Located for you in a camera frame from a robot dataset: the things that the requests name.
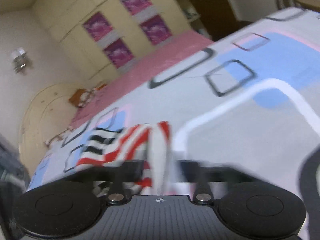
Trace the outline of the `upper right purple poster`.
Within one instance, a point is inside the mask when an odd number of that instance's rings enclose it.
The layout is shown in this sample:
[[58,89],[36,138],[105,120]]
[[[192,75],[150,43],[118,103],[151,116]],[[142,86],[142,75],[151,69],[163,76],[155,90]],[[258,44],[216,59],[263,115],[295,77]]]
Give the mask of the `upper right purple poster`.
[[120,0],[120,2],[132,16],[152,6],[150,0]]

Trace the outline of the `upper left purple poster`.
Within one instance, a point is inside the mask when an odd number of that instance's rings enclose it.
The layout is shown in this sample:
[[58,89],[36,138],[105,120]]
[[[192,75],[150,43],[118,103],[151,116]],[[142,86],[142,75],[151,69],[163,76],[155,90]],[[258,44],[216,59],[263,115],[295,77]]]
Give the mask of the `upper left purple poster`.
[[84,22],[82,26],[95,42],[100,41],[113,30],[112,25],[110,25],[101,12],[95,13],[91,18]]

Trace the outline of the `purple poster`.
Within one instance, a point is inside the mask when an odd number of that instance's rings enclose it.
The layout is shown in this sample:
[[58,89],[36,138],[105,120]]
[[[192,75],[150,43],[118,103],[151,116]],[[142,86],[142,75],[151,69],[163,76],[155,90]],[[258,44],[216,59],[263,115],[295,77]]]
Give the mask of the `purple poster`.
[[140,24],[142,31],[147,36],[152,45],[158,45],[168,38],[172,33],[161,16],[156,15]]
[[101,12],[95,13],[91,18],[84,22],[82,26],[95,42],[100,41],[113,30],[112,25],[110,25]]
[[120,2],[132,16],[152,6],[150,0],[120,0]]
[[134,59],[131,50],[129,50],[121,38],[104,48],[103,52],[117,69],[125,66],[125,64]]

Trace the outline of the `cream yellow wardrobe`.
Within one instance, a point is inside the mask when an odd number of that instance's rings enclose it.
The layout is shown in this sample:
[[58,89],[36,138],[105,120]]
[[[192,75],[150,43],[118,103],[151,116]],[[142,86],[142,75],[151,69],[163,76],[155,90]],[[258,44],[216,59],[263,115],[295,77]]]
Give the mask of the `cream yellow wardrobe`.
[[190,29],[175,0],[36,0],[33,11],[88,80],[114,80]]

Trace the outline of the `cream curved headboard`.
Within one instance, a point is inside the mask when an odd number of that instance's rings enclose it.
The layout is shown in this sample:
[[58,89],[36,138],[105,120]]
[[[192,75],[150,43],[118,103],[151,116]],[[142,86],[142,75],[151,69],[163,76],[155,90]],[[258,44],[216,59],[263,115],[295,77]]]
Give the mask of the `cream curved headboard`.
[[64,131],[77,112],[69,98],[80,83],[58,83],[39,91],[23,117],[19,136],[22,164],[32,175],[47,152],[44,142]]

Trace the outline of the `orange white pillow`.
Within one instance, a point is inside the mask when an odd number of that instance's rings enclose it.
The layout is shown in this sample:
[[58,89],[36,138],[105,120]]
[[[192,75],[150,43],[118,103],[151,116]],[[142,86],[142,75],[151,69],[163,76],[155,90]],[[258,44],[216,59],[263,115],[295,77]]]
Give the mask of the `orange white pillow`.
[[78,89],[68,101],[77,108],[83,108],[94,98],[95,93],[95,89]]

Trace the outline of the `wall lamp fixture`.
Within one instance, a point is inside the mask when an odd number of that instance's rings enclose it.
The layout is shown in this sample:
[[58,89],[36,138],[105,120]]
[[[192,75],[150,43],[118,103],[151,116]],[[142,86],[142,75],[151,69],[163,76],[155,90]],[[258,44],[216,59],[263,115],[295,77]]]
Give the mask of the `wall lamp fixture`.
[[15,49],[11,53],[11,57],[16,74],[26,75],[27,69],[33,67],[33,63],[23,47]]

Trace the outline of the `patterned grey pink blue bedspread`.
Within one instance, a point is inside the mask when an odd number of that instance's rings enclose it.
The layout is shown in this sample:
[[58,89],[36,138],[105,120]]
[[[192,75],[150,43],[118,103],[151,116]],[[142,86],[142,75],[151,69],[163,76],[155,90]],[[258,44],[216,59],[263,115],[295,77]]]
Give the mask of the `patterned grey pink blue bedspread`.
[[233,166],[304,201],[303,239],[319,239],[319,13],[287,8],[146,81],[74,129],[40,162],[34,189],[77,171],[91,132],[167,121],[169,193],[179,160]]

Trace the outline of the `dark brown wooden door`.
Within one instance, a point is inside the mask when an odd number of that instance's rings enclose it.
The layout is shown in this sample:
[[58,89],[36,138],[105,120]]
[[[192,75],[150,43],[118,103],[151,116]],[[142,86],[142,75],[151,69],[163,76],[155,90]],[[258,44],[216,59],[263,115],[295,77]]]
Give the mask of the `dark brown wooden door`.
[[228,0],[189,0],[213,41],[220,40],[250,24],[236,19]]

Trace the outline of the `pink bed sheet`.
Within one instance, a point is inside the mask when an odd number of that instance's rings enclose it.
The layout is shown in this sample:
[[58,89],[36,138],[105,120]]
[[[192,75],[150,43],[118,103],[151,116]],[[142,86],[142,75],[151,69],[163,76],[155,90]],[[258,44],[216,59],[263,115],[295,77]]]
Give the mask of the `pink bed sheet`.
[[153,53],[139,60],[125,74],[96,90],[91,101],[78,109],[69,128],[80,127],[119,98],[213,43],[193,30],[177,35]]

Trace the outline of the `floral pillow at bed edge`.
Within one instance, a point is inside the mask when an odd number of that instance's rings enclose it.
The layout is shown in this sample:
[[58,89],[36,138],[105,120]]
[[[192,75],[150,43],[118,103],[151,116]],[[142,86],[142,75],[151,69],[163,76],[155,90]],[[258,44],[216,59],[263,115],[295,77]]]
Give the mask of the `floral pillow at bed edge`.
[[54,145],[56,145],[58,142],[63,141],[69,134],[71,134],[73,132],[73,129],[71,127],[68,127],[67,129],[65,129],[64,131],[62,131],[61,133],[55,135],[54,137],[46,140],[44,142],[44,145],[47,148],[52,148]]

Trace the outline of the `cream open shelf unit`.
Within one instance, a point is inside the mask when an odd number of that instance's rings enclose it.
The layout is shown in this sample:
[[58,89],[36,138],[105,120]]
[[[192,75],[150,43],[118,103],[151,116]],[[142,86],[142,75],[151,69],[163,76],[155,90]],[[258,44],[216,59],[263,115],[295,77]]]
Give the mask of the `cream open shelf unit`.
[[208,39],[212,39],[212,36],[208,33],[207,29],[201,21],[201,15],[197,12],[190,0],[175,0],[178,3],[181,11],[187,19],[191,28],[197,33],[205,36]]

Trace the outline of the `striped red black white sweater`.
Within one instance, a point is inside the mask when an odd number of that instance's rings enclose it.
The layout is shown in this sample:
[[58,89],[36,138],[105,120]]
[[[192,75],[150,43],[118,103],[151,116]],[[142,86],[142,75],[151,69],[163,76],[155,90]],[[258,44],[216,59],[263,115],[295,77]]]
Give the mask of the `striped red black white sweater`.
[[171,127],[167,121],[137,124],[117,131],[97,127],[88,137],[76,163],[79,171],[91,166],[119,166],[142,160],[142,178],[125,183],[133,193],[160,195],[166,191],[170,159]]

